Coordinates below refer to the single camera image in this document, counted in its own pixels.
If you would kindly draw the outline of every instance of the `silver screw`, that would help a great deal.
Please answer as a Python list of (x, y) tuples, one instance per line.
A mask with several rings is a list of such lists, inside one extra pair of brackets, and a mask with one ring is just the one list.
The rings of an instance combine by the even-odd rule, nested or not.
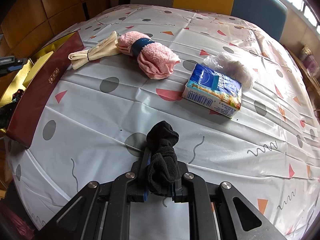
[(186, 179), (193, 179), (195, 176), (193, 175), (193, 173), (191, 172), (186, 172), (184, 175), (183, 175)]
[(96, 182), (96, 181), (90, 181), (88, 183), (89, 188), (96, 188), (97, 186), (98, 186), (98, 182)]
[(134, 174), (134, 172), (129, 171), (125, 174), (125, 177), (128, 179), (133, 179), (136, 176), (136, 174)]
[(231, 183), (230, 182), (222, 182), (222, 187), (225, 188), (225, 189), (230, 189), (231, 188)]

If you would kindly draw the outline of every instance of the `dark blue paper band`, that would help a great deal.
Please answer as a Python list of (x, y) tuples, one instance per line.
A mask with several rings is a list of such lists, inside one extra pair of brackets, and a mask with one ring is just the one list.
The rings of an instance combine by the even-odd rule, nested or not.
[(131, 46), (132, 55), (134, 57), (137, 57), (139, 53), (142, 51), (142, 49), (150, 43), (155, 43), (155, 42), (148, 38), (141, 38), (136, 40)]

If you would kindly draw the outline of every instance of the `fluffy pink fabric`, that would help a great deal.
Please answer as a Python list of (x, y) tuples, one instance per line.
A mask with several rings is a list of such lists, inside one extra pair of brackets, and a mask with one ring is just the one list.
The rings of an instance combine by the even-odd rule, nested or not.
[[(149, 38), (139, 32), (127, 32), (120, 36), (119, 50), (132, 56), (131, 45), (138, 39)], [(138, 55), (138, 64), (142, 71), (151, 79), (167, 78), (173, 73), (173, 67), (180, 62), (177, 54), (159, 42), (146, 45)]]

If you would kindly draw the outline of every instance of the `cream cloth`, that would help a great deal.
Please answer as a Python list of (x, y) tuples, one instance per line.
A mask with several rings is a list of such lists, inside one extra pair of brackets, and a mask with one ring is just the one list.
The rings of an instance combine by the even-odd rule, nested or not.
[(120, 54), (119, 49), (116, 47), (117, 43), (117, 33), (113, 31), (108, 38), (100, 41), (93, 48), (70, 53), (68, 58), (71, 61), (72, 68), (76, 70), (89, 62), (89, 60)]

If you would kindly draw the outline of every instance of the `tissue pack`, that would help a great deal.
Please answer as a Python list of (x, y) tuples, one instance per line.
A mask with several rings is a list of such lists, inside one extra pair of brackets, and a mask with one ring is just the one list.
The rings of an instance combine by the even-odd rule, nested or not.
[(241, 83), (196, 64), (182, 97), (232, 118), (241, 107)]

